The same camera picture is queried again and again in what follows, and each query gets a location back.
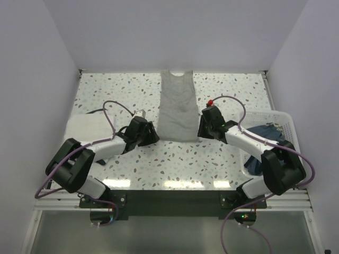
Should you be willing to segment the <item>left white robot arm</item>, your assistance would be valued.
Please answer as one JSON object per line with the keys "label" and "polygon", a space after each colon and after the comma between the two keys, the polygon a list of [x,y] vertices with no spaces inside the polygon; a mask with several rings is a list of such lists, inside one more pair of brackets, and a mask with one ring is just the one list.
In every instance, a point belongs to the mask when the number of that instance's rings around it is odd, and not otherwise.
{"label": "left white robot arm", "polygon": [[158,140],[153,122],[135,116],[123,131],[112,138],[87,144],[73,138],[67,139],[46,167],[45,173],[67,192],[87,195],[97,207],[105,207],[110,201],[109,188],[88,175],[92,163],[123,155],[137,146],[148,146]]}

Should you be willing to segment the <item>grey tank top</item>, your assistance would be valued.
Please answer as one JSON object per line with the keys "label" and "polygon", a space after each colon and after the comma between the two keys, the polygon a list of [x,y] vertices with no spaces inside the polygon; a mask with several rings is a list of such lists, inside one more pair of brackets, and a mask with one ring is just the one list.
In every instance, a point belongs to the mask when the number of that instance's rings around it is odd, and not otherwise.
{"label": "grey tank top", "polygon": [[199,109],[193,71],[188,70],[177,76],[164,70],[160,75],[158,136],[166,141],[197,142]]}

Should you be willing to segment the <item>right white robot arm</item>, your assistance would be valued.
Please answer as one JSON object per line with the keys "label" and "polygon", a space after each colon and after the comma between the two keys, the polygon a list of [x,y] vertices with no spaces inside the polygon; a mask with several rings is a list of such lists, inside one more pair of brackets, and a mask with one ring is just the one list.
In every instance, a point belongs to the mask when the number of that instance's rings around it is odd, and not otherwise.
{"label": "right white robot arm", "polygon": [[236,202],[240,207],[249,207],[262,195],[282,195],[306,178],[299,154],[291,142],[264,139],[233,120],[225,121],[216,106],[202,110],[198,136],[239,148],[261,163],[262,174],[236,189]]}

